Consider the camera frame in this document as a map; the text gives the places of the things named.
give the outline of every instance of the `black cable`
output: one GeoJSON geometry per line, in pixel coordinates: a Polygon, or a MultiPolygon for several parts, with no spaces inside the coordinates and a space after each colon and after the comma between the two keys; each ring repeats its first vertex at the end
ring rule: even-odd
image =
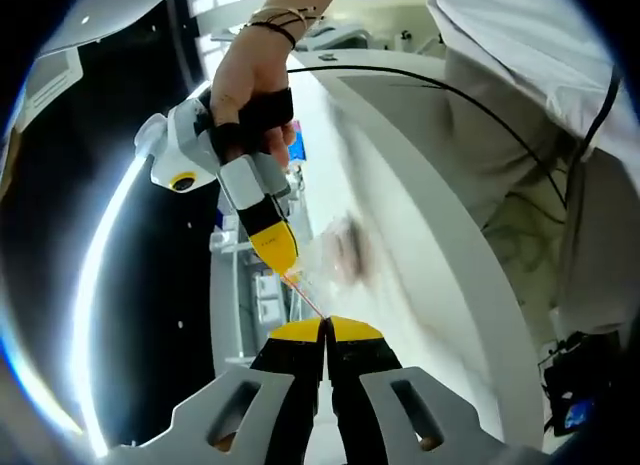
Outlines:
{"type": "Polygon", "coordinates": [[[593,137],[595,137],[596,133],[611,112],[616,97],[618,96],[618,91],[620,90],[621,80],[622,76],[620,74],[620,71],[618,70],[618,67],[616,65],[613,65],[613,68],[611,69],[611,80],[609,81],[609,88],[607,89],[607,95],[604,97],[604,102],[602,102],[602,107],[600,108],[598,115],[596,115],[596,118],[594,118],[593,122],[591,122],[591,126],[589,127],[589,130],[587,130],[587,134],[584,136],[584,140],[582,140],[582,142],[580,143],[580,147],[578,148],[578,150],[576,150],[576,153],[573,155],[573,158],[569,163],[569,168],[567,170],[567,191],[565,194],[565,202],[569,201],[571,184],[573,183],[571,180],[573,177],[573,171],[578,162],[580,162],[584,154],[587,152],[587,150],[589,150],[589,145],[591,145],[593,137]]]}
{"type": "Polygon", "coordinates": [[[557,223],[558,225],[564,225],[564,220],[560,220],[559,218],[554,217],[549,212],[547,212],[544,208],[542,208],[540,205],[538,205],[536,202],[531,200],[529,197],[521,195],[521,194],[519,194],[517,192],[509,192],[509,193],[507,193],[507,197],[517,198],[517,199],[523,201],[524,203],[526,203],[526,204],[532,206],[533,208],[535,208],[538,212],[540,212],[542,215],[544,215],[547,219],[549,219],[553,223],[557,223]]]}
{"type": "Polygon", "coordinates": [[[392,83],[390,87],[404,87],[404,88],[433,88],[434,90],[442,90],[442,87],[438,85],[410,85],[410,84],[396,84],[392,83]]]}
{"type": "Polygon", "coordinates": [[[547,420],[544,424],[544,433],[547,433],[550,428],[553,428],[553,417],[547,420]]]}
{"type": "Polygon", "coordinates": [[[545,173],[545,175],[549,179],[549,182],[551,182],[551,186],[553,187],[553,190],[555,191],[556,195],[558,196],[558,199],[562,203],[562,206],[564,208],[567,208],[567,204],[566,204],[566,202],[564,200],[564,196],[563,196],[562,192],[560,192],[560,189],[558,188],[558,184],[555,182],[555,180],[551,176],[551,173],[549,172],[549,170],[547,170],[547,167],[544,165],[544,163],[542,162],[540,157],[538,157],[538,155],[536,155],[536,153],[531,149],[531,147],[529,147],[529,145],[527,145],[527,143],[509,126],[509,124],[507,124],[498,115],[496,115],[493,111],[491,111],[490,108],[486,107],[485,105],[480,103],[478,100],[476,100],[475,98],[471,97],[470,95],[467,95],[463,91],[461,91],[461,90],[459,90],[459,89],[457,89],[455,87],[452,87],[451,85],[449,85],[449,84],[447,84],[445,82],[441,82],[440,80],[436,80],[435,78],[429,78],[429,77],[425,77],[423,75],[420,75],[418,73],[407,72],[406,70],[401,70],[401,69],[398,69],[398,68],[389,68],[389,67],[374,67],[374,66],[368,66],[368,65],[321,65],[321,66],[316,66],[316,67],[294,68],[292,70],[288,70],[288,72],[289,73],[319,72],[319,71],[322,71],[322,70],[371,70],[371,71],[374,71],[374,72],[396,73],[398,75],[404,75],[406,77],[414,78],[416,80],[420,80],[420,81],[423,81],[423,82],[426,82],[426,83],[430,83],[432,85],[438,85],[440,88],[442,88],[444,90],[447,90],[449,92],[452,92],[452,93],[458,95],[461,98],[464,98],[466,101],[468,101],[469,103],[475,105],[480,110],[482,110],[485,114],[489,115],[496,122],[498,122],[498,124],[500,124],[507,132],[509,132],[509,134],[515,139],[515,141],[518,142],[518,144],[522,148],[524,148],[526,150],[526,152],[529,154],[529,156],[536,162],[536,164],[545,173]]]}
{"type": "Polygon", "coordinates": [[[547,357],[543,358],[542,360],[540,360],[538,362],[538,367],[546,362],[548,362],[549,360],[551,360],[553,357],[555,357],[558,354],[558,350],[554,350],[553,352],[551,352],[547,357]]]}
{"type": "Polygon", "coordinates": [[[578,160],[582,158],[584,153],[587,151],[596,132],[600,129],[600,127],[604,123],[604,120],[607,118],[607,116],[611,112],[611,109],[613,108],[613,103],[615,102],[616,97],[618,96],[618,90],[620,90],[621,78],[622,77],[620,76],[618,67],[614,65],[611,70],[611,80],[609,81],[609,88],[607,89],[607,95],[604,97],[604,102],[602,102],[602,108],[600,108],[598,115],[596,115],[596,118],[593,119],[593,122],[591,123],[591,126],[587,131],[587,134],[584,136],[584,140],[582,141],[582,145],[578,151],[578,155],[577,155],[578,160]]]}

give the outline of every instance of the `white shirt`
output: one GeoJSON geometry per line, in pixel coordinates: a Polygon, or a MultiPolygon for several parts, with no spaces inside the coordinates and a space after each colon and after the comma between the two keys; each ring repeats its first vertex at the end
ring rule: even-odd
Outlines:
{"type": "MultiPolygon", "coordinates": [[[[604,101],[613,62],[576,4],[427,0],[427,5],[448,47],[526,93],[565,129],[585,136],[604,101]]],[[[624,81],[593,145],[640,177],[640,130],[624,81]]]]}

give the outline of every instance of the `black wristband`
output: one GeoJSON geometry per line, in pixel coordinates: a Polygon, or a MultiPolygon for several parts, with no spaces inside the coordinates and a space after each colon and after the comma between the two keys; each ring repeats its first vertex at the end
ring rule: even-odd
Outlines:
{"type": "Polygon", "coordinates": [[[249,24],[250,27],[264,27],[264,28],[268,28],[269,30],[279,33],[280,35],[282,35],[283,37],[285,37],[287,40],[289,40],[289,42],[291,43],[291,49],[296,48],[296,39],[293,37],[293,35],[291,35],[289,33],[288,30],[286,30],[285,28],[276,25],[275,23],[271,23],[271,22],[253,22],[249,24]]]}

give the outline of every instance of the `hand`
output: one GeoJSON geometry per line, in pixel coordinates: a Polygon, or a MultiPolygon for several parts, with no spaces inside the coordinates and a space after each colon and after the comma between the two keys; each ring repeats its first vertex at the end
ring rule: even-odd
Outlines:
{"type": "MultiPolygon", "coordinates": [[[[231,44],[211,85],[211,112],[216,125],[238,123],[238,111],[253,97],[289,86],[286,61],[291,44],[278,33],[247,27],[231,44]]],[[[264,134],[264,147],[286,167],[288,146],[295,141],[291,123],[264,134]]],[[[228,160],[242,155],[241,144],[228,151],[228,160]]]]}

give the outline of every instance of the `white countertop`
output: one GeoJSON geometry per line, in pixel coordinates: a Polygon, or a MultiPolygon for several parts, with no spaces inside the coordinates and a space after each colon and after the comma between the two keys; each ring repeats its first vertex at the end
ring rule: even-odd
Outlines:
{"type": "MultiPolygon", "coordinates": [[[[443,68],[396,52],[333,53],[338,62],[299,54],[289,68],[364,63],[434,78],[443,68]]],[[[338,78],[349,73],[290,76],[312,232],[350,214],[371,249],[367,279],[320,305],[378,328],[404,366],[422,367],[473,404],[487,432],[540,447],[536,355],[498,261],[432,165],[338,78]]]]}

